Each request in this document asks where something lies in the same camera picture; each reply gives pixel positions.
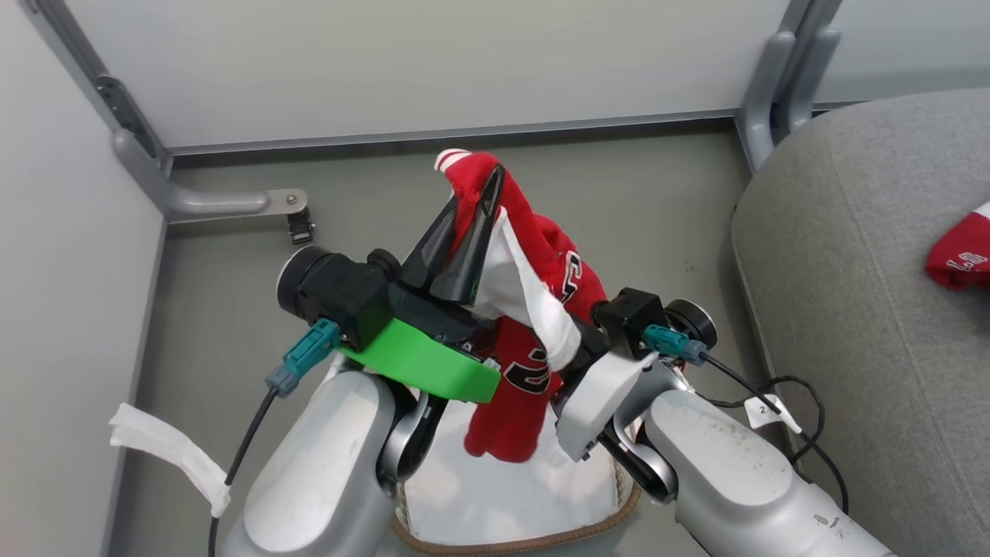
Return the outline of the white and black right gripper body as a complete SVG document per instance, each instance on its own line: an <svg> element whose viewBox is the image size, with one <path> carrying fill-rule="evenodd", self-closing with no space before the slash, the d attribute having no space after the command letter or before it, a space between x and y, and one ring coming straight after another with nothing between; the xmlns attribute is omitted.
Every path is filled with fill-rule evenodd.
<svg viewBox="0 0 990 557"><path fill-rule="evenodd" d="M552 405L558 446L572 461L581 462L616 410L632 394L639 376L658 359L657 353L630 357L612 351L607 336L581 320L574 321L579 345L556 374L562 388Z"/></svg>

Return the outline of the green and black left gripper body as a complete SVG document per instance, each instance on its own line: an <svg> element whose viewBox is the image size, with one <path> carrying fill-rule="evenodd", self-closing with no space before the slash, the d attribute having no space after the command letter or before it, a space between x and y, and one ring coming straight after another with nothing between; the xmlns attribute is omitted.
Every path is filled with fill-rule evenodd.
<svg viewBox="0 0 990 557"><path fill-rule="evenodd" d="M449 401L490 402L499 364L486 364L494 345L492 320L466 308L389 286L394 318L364 351L339 352L386 378Z"/></svg>

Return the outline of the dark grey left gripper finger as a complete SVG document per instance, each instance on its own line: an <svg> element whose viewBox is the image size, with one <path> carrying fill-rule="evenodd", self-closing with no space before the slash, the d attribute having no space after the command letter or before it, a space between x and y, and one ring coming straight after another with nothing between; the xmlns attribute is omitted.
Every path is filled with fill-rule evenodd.
<svg viewBox="0 0 990 557"><path fill-rule="evenodd" d="M398 280L405 288L429 290L435 278L443 272L456 239L457 210L459 201L452 196L410 251L402 264Z"/></svg>
<svg viewBox="0 0 990 557"><path fill-rule="evenodd" d="M442 301L472 306L483 272L487 249L499 210L506 170L497 163L475 205L473 222L457 247L449 267L436 276L430 295Z"/></svg>

